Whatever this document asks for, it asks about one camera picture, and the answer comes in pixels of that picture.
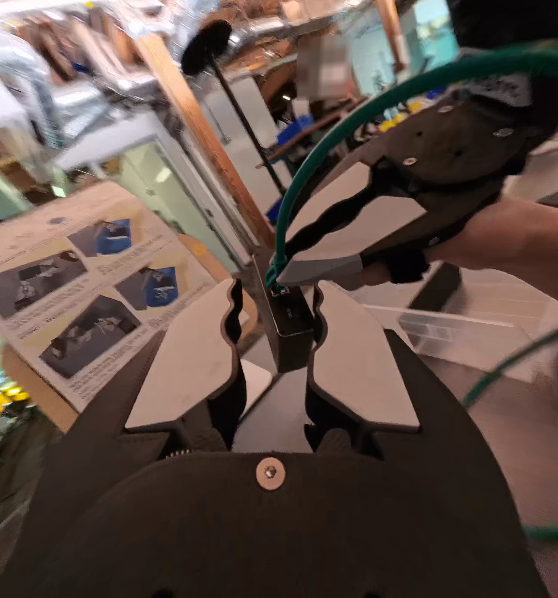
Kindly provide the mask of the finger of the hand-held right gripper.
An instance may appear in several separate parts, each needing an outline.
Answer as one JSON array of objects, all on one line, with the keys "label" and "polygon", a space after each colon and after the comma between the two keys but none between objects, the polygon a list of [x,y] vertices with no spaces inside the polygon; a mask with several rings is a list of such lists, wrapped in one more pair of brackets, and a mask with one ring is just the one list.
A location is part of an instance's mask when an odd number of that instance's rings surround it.
[{"label": "finger of the hand-held right gripper", "polygon": [[282,287],[295,287],[358,274],[363,268],[364,250],[425,214],[413,198],[374,198],[351,223],[296,252],[276,282]]},{"label": "finger of the hand-held right gripper", "polygon": [[305,229],[316,224],[321,216],[336,204],[348,200],[369,187],[372,167],[362,161],[339,164],[313,189],[291,221],[285,238],[285,253],[292,255],[313,243],[311,232]]}]

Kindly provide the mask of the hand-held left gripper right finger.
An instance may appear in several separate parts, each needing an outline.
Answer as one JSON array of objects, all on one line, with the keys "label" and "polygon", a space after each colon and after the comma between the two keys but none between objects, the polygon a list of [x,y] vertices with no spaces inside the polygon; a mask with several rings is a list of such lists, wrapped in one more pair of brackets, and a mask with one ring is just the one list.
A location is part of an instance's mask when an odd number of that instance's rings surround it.
[{"label": "hand-held left gripper right finger", "polygon": [[383,326],[331,282],[318,282],[316,291],[321,336],[309,369],[311,387],[356,422],[418,431],[418,416]]}]

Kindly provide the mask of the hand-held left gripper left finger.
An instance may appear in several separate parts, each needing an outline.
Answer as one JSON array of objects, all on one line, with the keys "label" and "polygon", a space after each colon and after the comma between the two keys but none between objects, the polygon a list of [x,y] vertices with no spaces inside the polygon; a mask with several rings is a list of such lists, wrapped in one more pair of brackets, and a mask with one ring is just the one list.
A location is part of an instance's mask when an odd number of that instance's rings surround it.
[{"label": "hand-held left gripper left finger", "polygon": [[125,423],[126,430],[163,430],[238,377],[242,285],[225,279],[170,323]]}]

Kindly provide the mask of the black network switch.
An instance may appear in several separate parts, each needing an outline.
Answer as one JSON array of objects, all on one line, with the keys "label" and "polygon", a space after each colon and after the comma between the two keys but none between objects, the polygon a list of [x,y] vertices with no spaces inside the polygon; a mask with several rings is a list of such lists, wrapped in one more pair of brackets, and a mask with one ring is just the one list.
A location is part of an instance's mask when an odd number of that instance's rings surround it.
[{"label": "black network switch", "polygon": [[300,287],[280,291],[266,287],[266,273],[272,259],[270,250],[253,255],[254,279],[259,312],[279,374],[307,367],[313,344],[313,315]]}]

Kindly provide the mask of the person's right hand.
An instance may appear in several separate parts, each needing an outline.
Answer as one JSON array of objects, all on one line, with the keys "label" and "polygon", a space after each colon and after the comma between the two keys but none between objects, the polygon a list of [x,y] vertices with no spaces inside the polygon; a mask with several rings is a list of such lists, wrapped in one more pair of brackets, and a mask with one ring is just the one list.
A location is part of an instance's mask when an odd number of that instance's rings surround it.
[{"label": "person's right hand", "polygon": [[549,270],[558,243],[558,208],[503,199],[473,216],[451,239],[422,252],[431,264],[510,274],[558,299],[558,275]]}]

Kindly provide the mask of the white poster stand base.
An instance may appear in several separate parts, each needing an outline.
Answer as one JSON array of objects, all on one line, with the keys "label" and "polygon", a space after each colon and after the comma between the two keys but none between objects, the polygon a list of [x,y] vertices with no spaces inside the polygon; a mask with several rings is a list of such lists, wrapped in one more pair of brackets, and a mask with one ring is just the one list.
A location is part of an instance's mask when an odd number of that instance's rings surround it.
[{"label": "white poster stand base", "polygon": [[246,383],[246,404],[239,420],[242,421],[258,400],[270,389],[274,375],[245,359],[241,360]]}]

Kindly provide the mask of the clear plastic bin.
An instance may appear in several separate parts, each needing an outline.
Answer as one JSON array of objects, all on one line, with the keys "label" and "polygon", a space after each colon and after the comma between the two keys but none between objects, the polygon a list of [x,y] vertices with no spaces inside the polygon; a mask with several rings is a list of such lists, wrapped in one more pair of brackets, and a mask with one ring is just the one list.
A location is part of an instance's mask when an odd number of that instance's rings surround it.
[{"label": "clear plastic bin", "polygon": [[493,370],[530,343],[522,328],[509,323],[371,304],[363,307],[418,355],[483,372]]}]

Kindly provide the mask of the printed instruction poster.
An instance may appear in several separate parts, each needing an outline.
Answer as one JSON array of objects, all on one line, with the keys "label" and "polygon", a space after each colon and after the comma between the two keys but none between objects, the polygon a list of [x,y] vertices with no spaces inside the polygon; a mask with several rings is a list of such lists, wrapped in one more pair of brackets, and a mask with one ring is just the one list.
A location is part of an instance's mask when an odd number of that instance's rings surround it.
[{"label": "printed instruction poster", "polygon": [[[174,318],[223,280],[240,280],[214,274],[208,262],[215,258],[187,238],[200,253],[116,183],[0,223],[0,333],[54,389],[53,399],[28,387],[60,431],[68,432],[109,383],[120,401],[122,384],[137,374],[138,396]],[[246,296],[242,290],[241,313],[253,303]],[[242,366],[236,381],[198,406],[204,404],[231,446],[246,404]],[[187,429],[196,408],[163,430]]]}]

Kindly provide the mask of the cluster of silver ducts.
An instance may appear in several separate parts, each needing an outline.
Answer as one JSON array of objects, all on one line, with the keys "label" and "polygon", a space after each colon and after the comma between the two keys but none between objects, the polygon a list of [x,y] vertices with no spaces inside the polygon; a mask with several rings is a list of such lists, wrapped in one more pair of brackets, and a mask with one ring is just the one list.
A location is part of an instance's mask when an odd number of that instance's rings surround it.
[{"label": "cluster of silver ducts", "polygon": [[127,22],[165,40],[166,10],[165,1],[0,1],[0,79],[41,144],[66,148],[159,99]]}]

